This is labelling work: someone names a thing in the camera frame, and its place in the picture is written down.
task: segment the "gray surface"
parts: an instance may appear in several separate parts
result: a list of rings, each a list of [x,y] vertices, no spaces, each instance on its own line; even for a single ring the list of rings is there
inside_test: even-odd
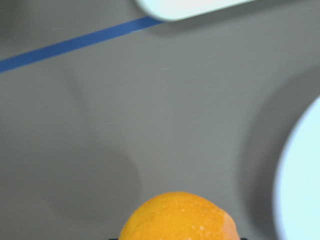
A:
[[[144,15],[128,0],[1,5],[0,59]],[[259,0],[1,74],[1,239],[114,238],[166,191],[274,239],[273,169],[319,94],[319,10]]]

